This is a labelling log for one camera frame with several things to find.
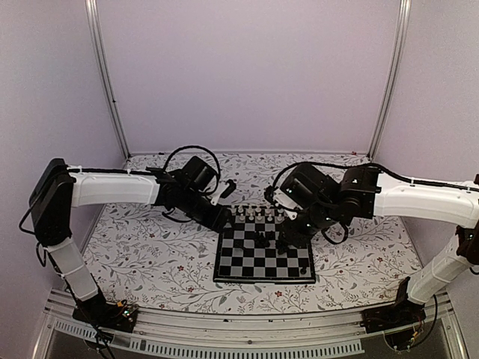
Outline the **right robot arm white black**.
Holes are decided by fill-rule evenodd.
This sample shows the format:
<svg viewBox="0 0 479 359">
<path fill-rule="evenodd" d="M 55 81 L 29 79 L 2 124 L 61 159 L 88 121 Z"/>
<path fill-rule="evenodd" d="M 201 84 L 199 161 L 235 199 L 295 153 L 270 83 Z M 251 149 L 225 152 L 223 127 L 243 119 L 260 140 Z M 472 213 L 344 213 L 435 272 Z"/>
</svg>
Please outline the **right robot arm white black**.
<svg viewBox="0 0 479 359">
<path fill-rule="evenodd" d="M 341 181 L 319 171 L 319 162 L 298 162 L 274 179 L 266 199 L 285 210 L 284 237 L 300 245 L 339 224 L 347 229 L 354 218 L 402 216 L 455 224 L 449 243 L 422 270 L 406 278 L 397 291 L 387 320 L 402 326 L 416 306 L 457 276 L 478 264 L 478 182 L 444 182 L 396 174 L 376 164 L 345 166 Z"/>
</svg>

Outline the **black white chessboard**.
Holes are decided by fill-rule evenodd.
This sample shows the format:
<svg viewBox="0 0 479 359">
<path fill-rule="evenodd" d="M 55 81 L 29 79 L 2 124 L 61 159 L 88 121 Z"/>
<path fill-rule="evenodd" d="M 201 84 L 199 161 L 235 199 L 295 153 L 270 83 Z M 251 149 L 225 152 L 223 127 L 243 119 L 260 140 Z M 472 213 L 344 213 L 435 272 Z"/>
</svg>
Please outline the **black white chessboard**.
<svg viewBox="0 0 479 359">
<path fill-rule="evenodd" d="M 234 222 L 219 239 L 213 280 L 217 283 L 313 284 L 311 246 L 296 248 L 278 242 L 284 210 L 271 206 L 233 205 Z M 301 274 L 301 267 L 308 268 Z"/>
</svg>

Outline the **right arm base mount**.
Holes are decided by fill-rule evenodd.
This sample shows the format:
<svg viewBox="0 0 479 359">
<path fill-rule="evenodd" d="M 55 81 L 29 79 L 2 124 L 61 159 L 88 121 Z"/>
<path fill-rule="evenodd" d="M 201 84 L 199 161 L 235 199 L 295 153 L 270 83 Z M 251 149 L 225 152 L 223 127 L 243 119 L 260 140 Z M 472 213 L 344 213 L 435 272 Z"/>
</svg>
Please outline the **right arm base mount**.
<svg viewBox="0 0 479 359">
<path fill-rule="evenodd" d="M 367 334 L 383 332 L 386 344 L 397 352 L 413 347 L 424 329 L 426 313 L 416 304 L 390 304 L 361 312 L 360 326 Z"/>
</svg>

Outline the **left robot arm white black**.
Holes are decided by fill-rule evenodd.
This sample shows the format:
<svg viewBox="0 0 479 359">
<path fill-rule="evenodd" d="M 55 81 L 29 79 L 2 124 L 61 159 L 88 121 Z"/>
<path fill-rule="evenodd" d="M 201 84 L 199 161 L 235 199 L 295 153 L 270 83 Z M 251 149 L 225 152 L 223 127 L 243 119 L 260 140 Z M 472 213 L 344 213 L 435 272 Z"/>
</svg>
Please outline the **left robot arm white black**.
<svg viewBox="0 0 479 359">
<path fill-rule="evenodd" d="M 220 233 L 232 214 L 219 201 L 236 187 L 233 180 L 221 179 L 218 168 L 197 156 L 174 171 L 83 168 L 56 158 L 31 193 L 24 217 L 32 221 L 29 234 L 51 257 L 73 296 L 83 302 L 82 312 L 94 324 L 103 325 L 112 316 L 111 308 L 100 300 L 100 289 L 72 239 L 71 209 L 109 203 L 161 206 L 165 217 L 179 210 L 189 220 Z"/>
</svg>

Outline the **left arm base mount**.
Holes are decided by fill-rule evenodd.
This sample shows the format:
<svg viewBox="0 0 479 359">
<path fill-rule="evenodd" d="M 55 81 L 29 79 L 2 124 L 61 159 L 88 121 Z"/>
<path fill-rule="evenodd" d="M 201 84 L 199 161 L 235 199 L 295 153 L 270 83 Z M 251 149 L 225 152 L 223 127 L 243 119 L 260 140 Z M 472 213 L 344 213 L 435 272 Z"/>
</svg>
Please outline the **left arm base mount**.
<svg viewBox="0 0 479 359">
<path fill-rule="evenodd" d="M 139 306 L 122 300 L 115 304 L 104 299 L 79 301 L 73 318 L 99 328 L 132 333 L 138 317 Z"/>
</svg>

